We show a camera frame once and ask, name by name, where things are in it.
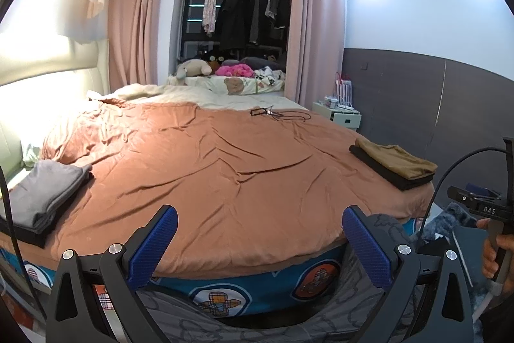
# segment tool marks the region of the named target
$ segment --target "human hand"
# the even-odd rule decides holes
[[[478,220],[476,222],[476,226],[478,228],[487,229],[489,224],[489,219]],[[496,243],[498,247],[501,247],[504,250],[510,250],[514,255],[514,235],[513,234],[499,234],[496,237]],[[496,251],[493,249],[489,238],[485,239],[484,247],[482,250],[482,273],[488,279],[492,279],[494,274],[498,271],[498,263],[494,260],[496,259]],[[505,280],[505,284],[503,285],[503,293],[509,293],[514,291],[514,257],[510,261],[510,269]]]

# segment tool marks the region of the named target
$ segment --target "pink plush toy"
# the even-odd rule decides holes
[[[216,76],[239,76],[239,77],[254,77],[253,70],[248,65],[239,64],[235,66],[221,66],[215,72]]]

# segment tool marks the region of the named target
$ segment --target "orange duvet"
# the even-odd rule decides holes
[[[47,136],[43,158],[92,163],[94,180],[45,249],[21,243],[22,254],[56,269],[66,249],[104,252],[170,204],[178,231],[156,275],[214,279],[284,268],[341,242],[352,204],[422,216],[433,186],[400,192],[350,154],[359,136],[315,113],[276,121],[192,103],[99,103]],[[0,246],[11,250],[6,235]]]

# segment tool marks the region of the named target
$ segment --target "window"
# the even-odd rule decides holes
[[[216,0],[216,16],[223,0]],[[195,57],[205,57],[211,50],[219,46],[219,35],[207,36],[202,27],[204,13],[204,0],[186,0],[182,17],[181,58],[183,60]],[[261,40],[261,44],[248,43],[244,49],[231,50],[230,56],[242,59],[246,56],[266,57],[274,55],[279,57],[285,51],[287,42],[287,29],[275,29],[270,24],[269,35]]]

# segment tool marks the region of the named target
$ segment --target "white nightstand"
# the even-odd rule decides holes
[[[337,125],[356,131],[362,115],[356,109],[328,108],[319,102],[313,103],[313,111],[335,122]]]

